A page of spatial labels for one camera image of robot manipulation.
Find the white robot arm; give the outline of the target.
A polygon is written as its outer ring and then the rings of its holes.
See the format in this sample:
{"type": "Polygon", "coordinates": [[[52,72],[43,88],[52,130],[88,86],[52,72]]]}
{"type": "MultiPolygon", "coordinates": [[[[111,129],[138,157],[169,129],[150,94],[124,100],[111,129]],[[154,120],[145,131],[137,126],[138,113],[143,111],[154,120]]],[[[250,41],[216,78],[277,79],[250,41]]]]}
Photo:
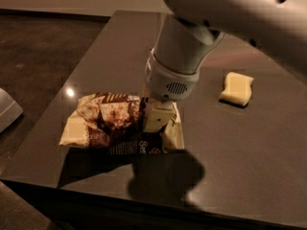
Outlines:
{"type": "Polygon", "coordinates": [[[307,0],[163,0],[170,9],[145,70],[149,95],[186,99],[210,52],[231,34],[304,80],[307,0]]]}

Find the grey robot base corner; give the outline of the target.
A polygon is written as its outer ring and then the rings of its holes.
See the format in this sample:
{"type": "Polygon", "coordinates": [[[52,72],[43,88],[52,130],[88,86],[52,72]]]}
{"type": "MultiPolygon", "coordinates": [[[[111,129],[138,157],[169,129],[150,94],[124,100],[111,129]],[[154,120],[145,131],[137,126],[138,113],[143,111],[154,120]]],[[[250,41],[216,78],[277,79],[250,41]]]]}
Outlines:
{"type": "Polygon", "coordinates": [[[8,92],[0,88],[0,133],[22,113],[23,109],[18,102],[8,92]]]}

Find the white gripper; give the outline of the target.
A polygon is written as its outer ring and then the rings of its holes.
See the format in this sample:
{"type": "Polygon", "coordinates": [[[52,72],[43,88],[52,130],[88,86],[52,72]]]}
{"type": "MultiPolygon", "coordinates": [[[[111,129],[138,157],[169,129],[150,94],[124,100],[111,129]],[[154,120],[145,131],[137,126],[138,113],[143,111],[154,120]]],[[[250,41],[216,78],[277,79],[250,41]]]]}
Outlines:
{"type": "Polygon", "coordinates": [[[199,77],[200,72],[188,75],[167,69],[151,51],[145,67],[145,85],[152,98],[145,99],[143,131],[156,133],[166,126],[176,115],[172,101],[189,97],[199,77]]]}

